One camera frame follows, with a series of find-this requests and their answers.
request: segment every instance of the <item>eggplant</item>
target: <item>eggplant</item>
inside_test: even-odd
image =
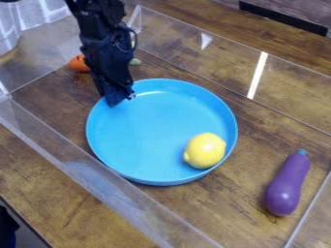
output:
[[[307,151],[299,149],[287,157],[282,169],[266,190],[264,205],[274,215],[290,215],[296,209],[310,168],[311,161]]]

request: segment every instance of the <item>lemon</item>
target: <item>lemon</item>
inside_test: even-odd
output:
[[[226,155],[227,144],[212,133],[195,136],[185,145],[184,161],[195,168],[207,169],[218,164]]]

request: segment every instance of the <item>wooden table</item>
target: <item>wooden table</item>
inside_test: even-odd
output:
[[[211,1],[184,0],[180,4],[177,1],[137,2],[331,75],[330,40]],[[292,107],[290,113],[284,108],[274,110],[278,108],[276,99],[268,102],[258,99],[263,102],[260,104],[143,51],[136,56],[143,60],[143,65],[132,68],[135,79],[167,75],[167,78],[198,83],[226,100],[239,124],[238,146],[224,165],[212,173],[179,187],[136,186],[226,247],[282,247],[330,170],[330,120],[327,116],[320,118],[320,122],[314,118],[314,114],[323,116],[330,108],[312,108],[308,116],[292,117],[291,114],[300,112],[299,107]],[[230,79],[224,80],[226,85],[230,83],[234,83]],[[268,99],[274,91],[279,96],[287,96],[282,85],[271,87],[271,91],[267,87],[263,96]],[[303,83],[299,88],[303,94],[314,92],[314,96],[308,97],[316,98],[311,101],[312,105],[319,107],[320,101],[330,103],[330,96],[320,91],[320,86]],[[299,103],[302,93],[294,94]],[[91,153],[84,138],[84,123],[99,95],[87,75],[60,68],[12,95],[27,110]],[[4,127],[0,133],[1,197],[51,246],[156,247]],[[264,210],[262,196],[286,155],[298,147],[304,147],[310,152],[310,176],[295,213],[291,217],[278,218]]]

